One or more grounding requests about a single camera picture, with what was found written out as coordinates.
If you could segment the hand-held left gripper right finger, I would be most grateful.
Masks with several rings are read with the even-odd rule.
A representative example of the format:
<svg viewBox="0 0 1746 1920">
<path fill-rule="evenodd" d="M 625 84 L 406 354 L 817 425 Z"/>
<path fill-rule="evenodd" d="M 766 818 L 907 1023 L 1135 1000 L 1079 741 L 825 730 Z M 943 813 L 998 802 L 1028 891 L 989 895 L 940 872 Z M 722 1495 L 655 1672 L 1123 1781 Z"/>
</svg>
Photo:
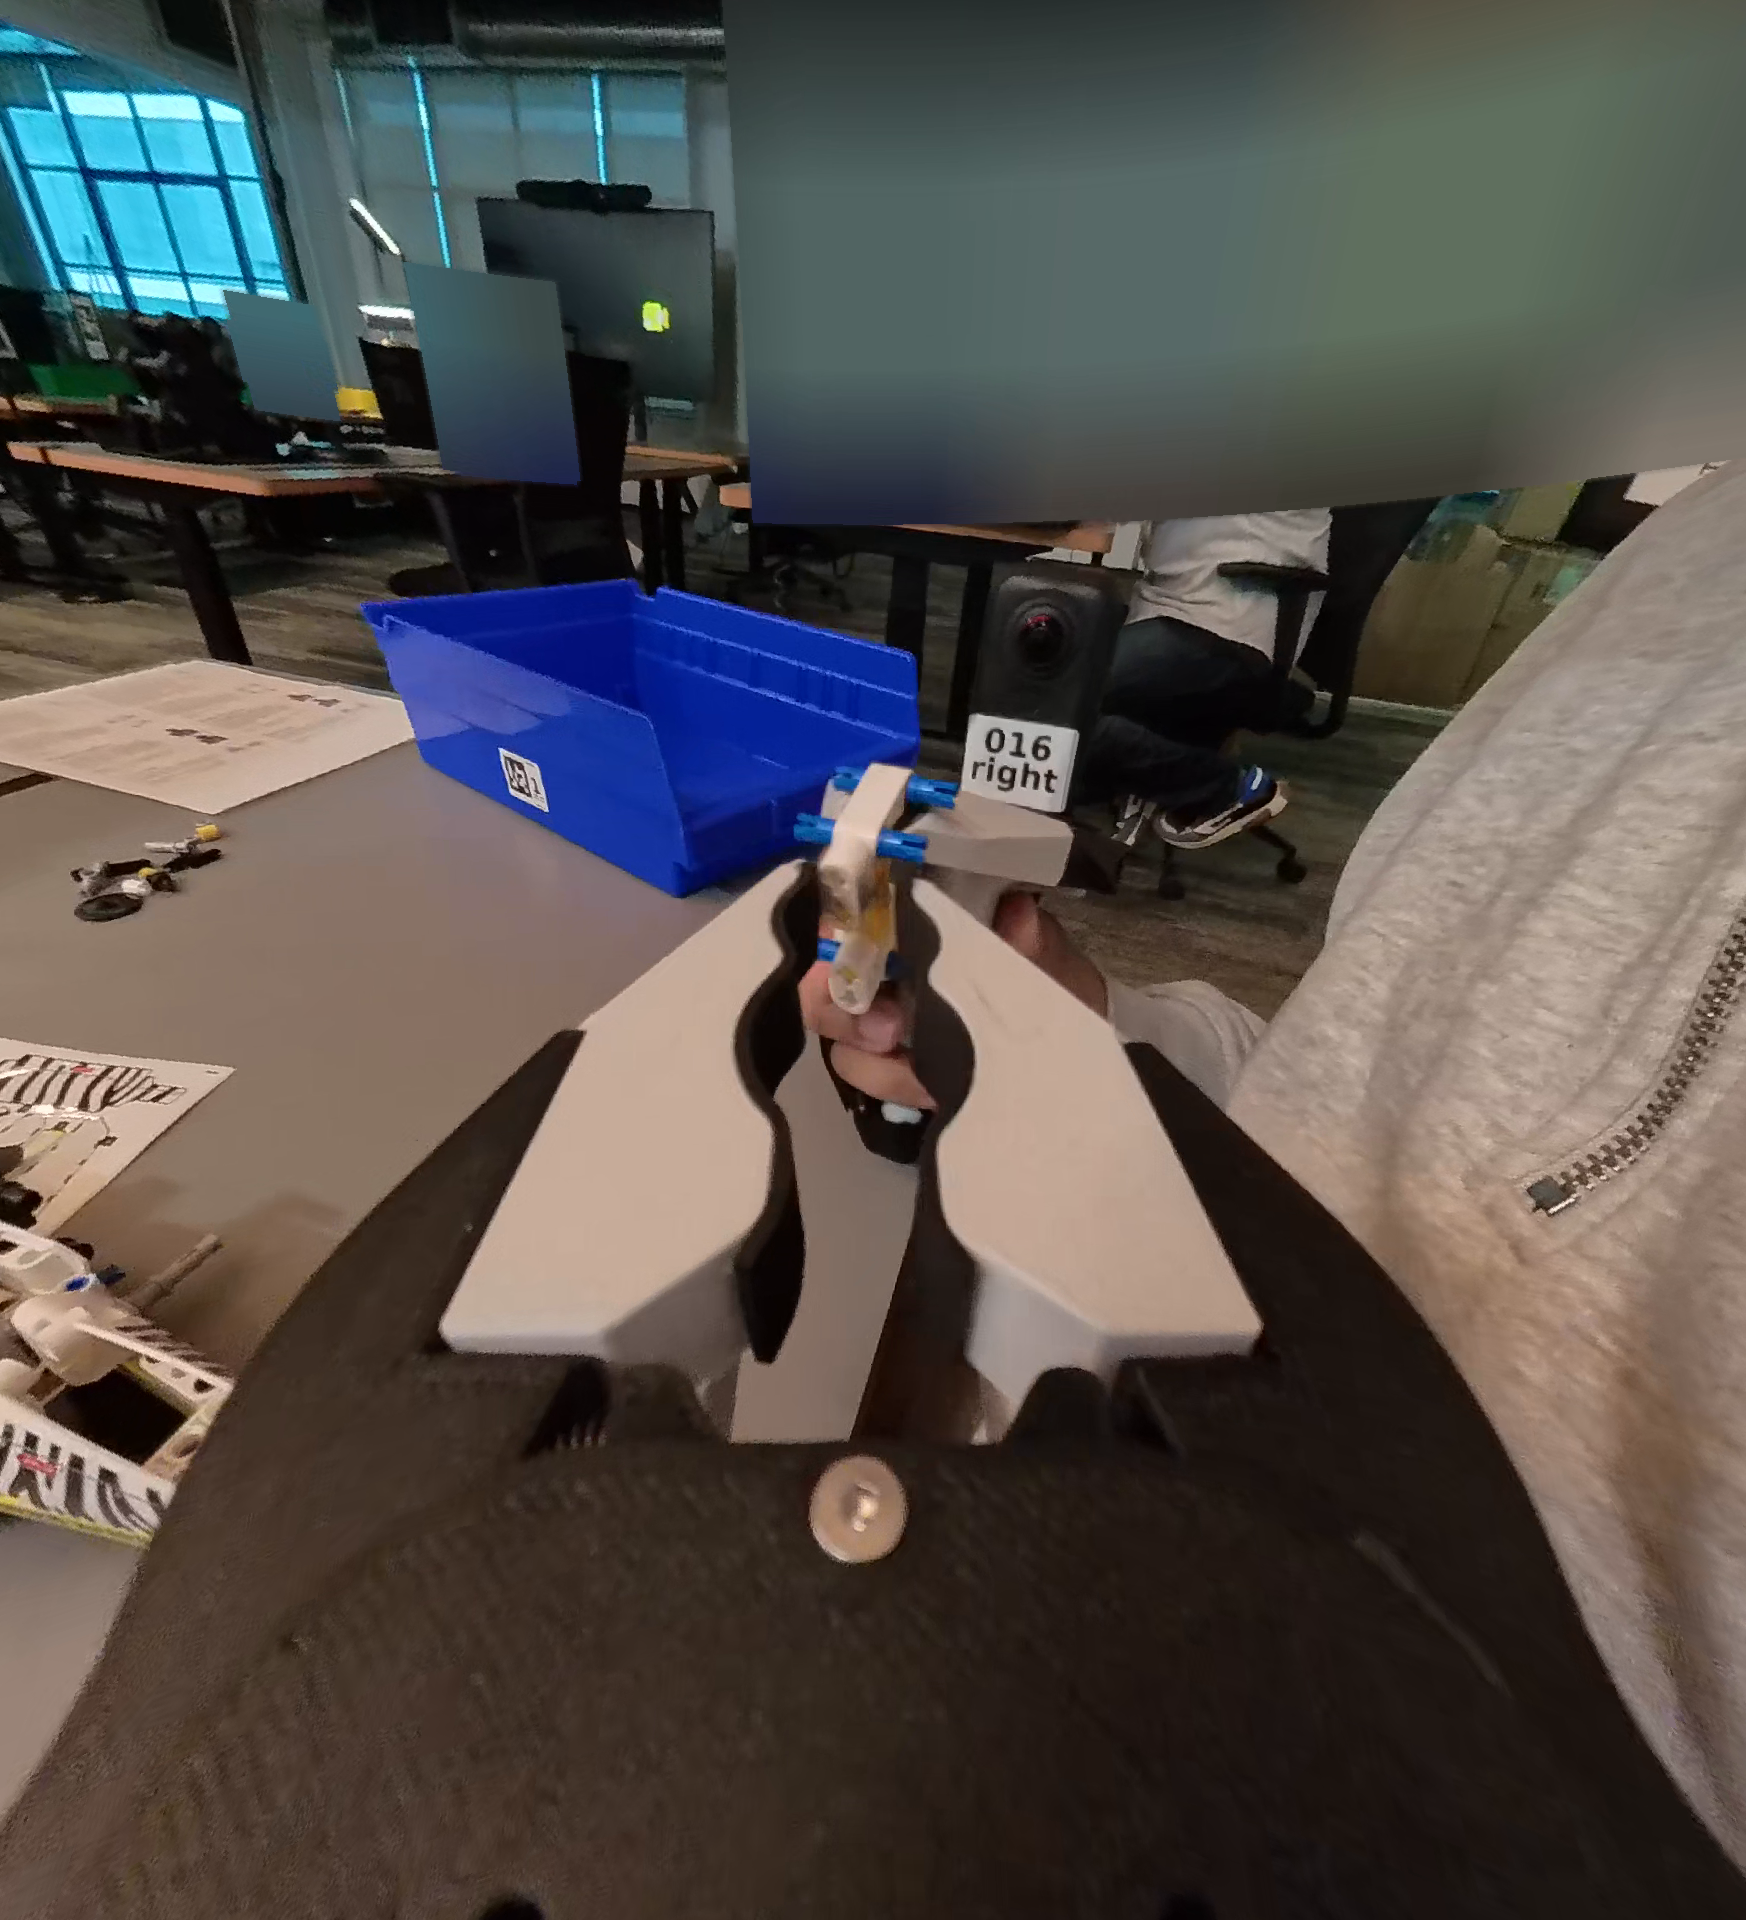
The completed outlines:
<svg viewBox="0 0 1746 1920">
<path fill-rule="evenodd" d="M 1247 1355 L 1262 1316 L 1115 1032 L 937 884 L 904 898 L 904 951 L 917 1269 L 983 1436 L 1053 1373 Z"/>
</svg>

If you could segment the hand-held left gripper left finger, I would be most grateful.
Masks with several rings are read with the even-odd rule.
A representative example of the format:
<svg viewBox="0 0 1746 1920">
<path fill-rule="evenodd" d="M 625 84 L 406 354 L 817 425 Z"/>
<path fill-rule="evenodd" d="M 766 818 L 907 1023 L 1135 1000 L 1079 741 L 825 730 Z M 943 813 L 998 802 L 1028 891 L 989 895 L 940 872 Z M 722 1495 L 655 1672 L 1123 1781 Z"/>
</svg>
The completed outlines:
<svg viewBox="0 0 1746 1920">
<path fill-rule="evenodd" d="M 786 863 L 569 1033 L 569 1057 L 441 1316 L 455 1355 L 682 1377 L 732 1436 L 807 1270 L 778 1092 L 810 1032 L 814 867 Z"/>
</svg>

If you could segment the white yellow blue lego assembly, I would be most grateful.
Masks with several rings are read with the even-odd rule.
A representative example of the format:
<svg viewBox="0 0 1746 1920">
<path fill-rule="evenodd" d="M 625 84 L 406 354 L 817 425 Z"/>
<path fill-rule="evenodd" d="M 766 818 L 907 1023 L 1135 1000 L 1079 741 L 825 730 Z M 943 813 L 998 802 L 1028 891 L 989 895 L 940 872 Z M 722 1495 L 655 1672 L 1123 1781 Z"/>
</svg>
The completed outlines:
<svg viewBox="0 0 1746 1920">
<path fill-rule="evenodd" d="M 928 809 L 954 804 L 955 780 L 922 776 L 891 763 L 870 763 L 849 806 L 830 820 L 830 789 L 819 815 L 795 825 L 800 844 L 817 854 L 821 937 L 831 941 L 831 991 L 853 1013 L 870 1008 L 898 954 L 898 870 L 925 865 L 922 833 L 898 827 Z"/>
</svg>

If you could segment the zebra striped lego helicopter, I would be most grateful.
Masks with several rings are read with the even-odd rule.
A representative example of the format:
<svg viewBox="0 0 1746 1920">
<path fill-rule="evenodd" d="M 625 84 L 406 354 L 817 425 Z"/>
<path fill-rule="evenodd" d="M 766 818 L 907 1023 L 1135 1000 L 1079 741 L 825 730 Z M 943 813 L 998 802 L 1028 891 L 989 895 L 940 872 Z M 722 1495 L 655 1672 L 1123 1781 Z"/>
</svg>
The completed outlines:
<svg viewBox="0 0 1746 1920">
<path fill-rule="evenodd" d="M 205 1236 L 143 1280 L 39 1229 L 0 1151 L 0 1523 L 147 1549 L 231 1396 L 229 1367 L 153 1319 L 219 1253 Z"/>
</svg>

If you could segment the person's right forearm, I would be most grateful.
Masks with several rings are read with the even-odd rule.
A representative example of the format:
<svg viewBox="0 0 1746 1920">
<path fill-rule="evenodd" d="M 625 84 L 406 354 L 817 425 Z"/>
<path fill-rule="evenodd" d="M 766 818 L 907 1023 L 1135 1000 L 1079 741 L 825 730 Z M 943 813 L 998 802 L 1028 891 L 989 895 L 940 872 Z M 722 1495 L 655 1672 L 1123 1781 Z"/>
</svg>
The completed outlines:
<svg viewBox="0 0 1746 1920">
<path fill-rule="evenodd" d="M 1262 1016 L 1200 980 L 1149 988 L 1109 980 L 1104 1000 L 1120 1044 L 1149 1046 L 1221 1111 L 1267 1032 Z"/>
</svg>

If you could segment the small loose lego parts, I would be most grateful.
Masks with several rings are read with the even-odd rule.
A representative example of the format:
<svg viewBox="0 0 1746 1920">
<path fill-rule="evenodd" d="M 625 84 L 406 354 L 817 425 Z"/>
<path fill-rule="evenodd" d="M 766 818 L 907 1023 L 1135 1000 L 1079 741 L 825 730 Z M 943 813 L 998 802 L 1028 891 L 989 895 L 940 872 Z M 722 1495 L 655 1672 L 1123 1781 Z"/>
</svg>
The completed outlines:
<svg viewBox="0 0 1746 1920">
<path fill-rule="evenodd" d="M 188 875 L 223 859 L 226 833 L 215 823 L 197 825 L 185 839 L 152 841 L 138 854 L 101 859 L 70 870 L 76 886 L 75 919 L 83 926 L 115 926 L 132 919 L 157 896 L 182 891 Z"/>
</svg>

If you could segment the person's right hand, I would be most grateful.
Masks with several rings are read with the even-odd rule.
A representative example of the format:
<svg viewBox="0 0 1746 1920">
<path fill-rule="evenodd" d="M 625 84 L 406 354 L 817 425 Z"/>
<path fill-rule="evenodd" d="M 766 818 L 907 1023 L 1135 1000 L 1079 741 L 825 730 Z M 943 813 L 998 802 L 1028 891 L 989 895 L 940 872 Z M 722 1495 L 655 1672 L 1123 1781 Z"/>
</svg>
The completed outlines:
<svg viewBox="0 0 1746 1920">
<path fill-rule="evenodd" d="M 996 904 L 992 930 L 1093 1013 L 1106 1018 L 1106 978 L 1038 896 L 1006 891 Z M 807 1029 L 831 1046 L 831 1068 L 848 1088 L 895 1109 L 934 1111 L 934 1095 L 913 1069 L 913 993 L 907 980 L 888 980 L 870 1008 L 853 1013 L 833 998 L 831 964 L 817 959 L 800 986 L 800 1003 Z"/>
</svg>

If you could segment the blue plastic bin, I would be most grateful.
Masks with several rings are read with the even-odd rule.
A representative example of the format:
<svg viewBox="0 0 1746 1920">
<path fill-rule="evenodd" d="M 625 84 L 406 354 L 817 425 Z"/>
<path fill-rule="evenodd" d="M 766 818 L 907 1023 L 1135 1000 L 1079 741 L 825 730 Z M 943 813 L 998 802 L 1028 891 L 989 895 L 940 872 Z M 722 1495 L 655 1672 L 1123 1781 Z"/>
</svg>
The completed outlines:
<svg viewBox="0 0 1746 1920">
<path fill-rule="evenodd" d="M 424 764 L 668 896 L 800 856 L 843 767 L 911 764 L 907 651 L 636 581 L 364 604 Z"/>
</svg>

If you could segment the black office chair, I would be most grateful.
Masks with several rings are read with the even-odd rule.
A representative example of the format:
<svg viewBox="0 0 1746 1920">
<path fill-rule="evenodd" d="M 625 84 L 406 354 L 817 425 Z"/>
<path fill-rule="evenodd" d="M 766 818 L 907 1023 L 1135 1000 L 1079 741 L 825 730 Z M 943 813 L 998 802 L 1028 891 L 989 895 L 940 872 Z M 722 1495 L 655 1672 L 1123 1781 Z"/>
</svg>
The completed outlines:
<svg viewBox="0 0 1746 1920">
<path fill-rule="evenodd" d="M 1242 732 L 1240 737 L 1280 735 L 1293 739 L 1329 739 L 1340 729 L 1352 694 L 1355 666 L 1367 630 L 1367 616 L 1379 602 L 1381 589 L 1395 566 L 1407 555 L 1412 539 L 1424 529 L 1432 507 L 1435 502 L 1431 499 L 1418 499 L 1330 509 L 1330 568 L 1317 619 L 1305 640 L 1295 640 L 1293 630 L 1299 616 L 1293 610 L 1281 610 L 1280 651 L 1295 651 L 1297 657 L 1292 664 L 1288 688 L 1277 706 L 1269 707 L 1269 717 L 1260 721 L 1253 730 Z M 1232 752 L 1237 761 L 1242 761 L 1235 748 L 1240 737 L 1232 742 Z M 1272 829 L 1272 823 L 1273 820 L 1237 836 L 1247 836 L 1269 846 L 1273 852 L 1276 878 L 1295 884 L 1308 876 L 1308 868 L 1297 848 L 1281 833 Z M 1157 836 L 1155 841 L 1163 850 L 1157 895 L 1163 901 L 1177 904 L 1187 895 L 1177 865 L 1182 850 L 1166 846 Z"/>
</svg>

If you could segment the person in grey hoodie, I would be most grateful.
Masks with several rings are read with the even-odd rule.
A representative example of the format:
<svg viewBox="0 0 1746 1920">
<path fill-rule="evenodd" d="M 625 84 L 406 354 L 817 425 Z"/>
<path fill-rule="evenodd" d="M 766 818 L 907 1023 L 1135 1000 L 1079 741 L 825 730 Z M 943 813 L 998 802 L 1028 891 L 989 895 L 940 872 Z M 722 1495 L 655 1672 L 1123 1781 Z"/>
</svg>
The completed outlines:
<svg viewBox="0 0 1746 1920">
<path fill-rule="evenodd" d="M 1410 767 L 1230 1112 L 1431 1322 L 1746 1874 L 1746 461 Z"/>
</svg>

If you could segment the large dark monitor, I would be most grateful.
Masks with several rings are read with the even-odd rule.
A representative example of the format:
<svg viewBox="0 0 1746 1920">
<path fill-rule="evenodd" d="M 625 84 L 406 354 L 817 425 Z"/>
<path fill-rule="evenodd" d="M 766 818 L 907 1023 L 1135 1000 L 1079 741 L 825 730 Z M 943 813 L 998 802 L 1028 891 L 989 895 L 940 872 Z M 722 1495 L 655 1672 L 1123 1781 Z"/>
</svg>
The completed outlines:
<svg viewBox="0 0 1746 1920">
<path fill-rule="evenodd" d="M 549 279 L 575 351 L 630 369 L 643 399 L 716 399 L 716 219 L 649 188 L 521 181 L 477 201 L 490 274 Z"/>
</svg>

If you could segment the printed instruction sheet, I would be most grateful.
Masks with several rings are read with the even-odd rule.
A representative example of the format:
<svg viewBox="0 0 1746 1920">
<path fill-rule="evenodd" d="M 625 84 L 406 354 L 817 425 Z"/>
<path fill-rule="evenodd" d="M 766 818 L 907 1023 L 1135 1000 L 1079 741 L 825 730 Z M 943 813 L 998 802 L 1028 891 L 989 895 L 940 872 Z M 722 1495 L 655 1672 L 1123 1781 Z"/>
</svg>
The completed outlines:
<svg viewBox="0 0 1746 1920">
<path fill-rule="evenodd" d="M 209 659 L 0 702 L 0 764 L 201 823 L 413 739 L 395 695 Z"/>
</svg>

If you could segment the window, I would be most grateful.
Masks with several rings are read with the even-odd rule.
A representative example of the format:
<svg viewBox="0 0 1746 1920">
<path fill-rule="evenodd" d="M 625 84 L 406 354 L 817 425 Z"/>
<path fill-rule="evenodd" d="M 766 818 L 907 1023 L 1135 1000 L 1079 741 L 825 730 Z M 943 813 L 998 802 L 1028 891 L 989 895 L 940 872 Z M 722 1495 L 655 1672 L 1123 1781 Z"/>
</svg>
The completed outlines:
<svg viewBox="0 0 1746 1920">
<path fill-rule="evenodd" d="M 0 72 L 0 157 L 46 283 L 114 311 L 226 318 L 293 295 L 247 113 L 182 91 Z"/>
</svg>

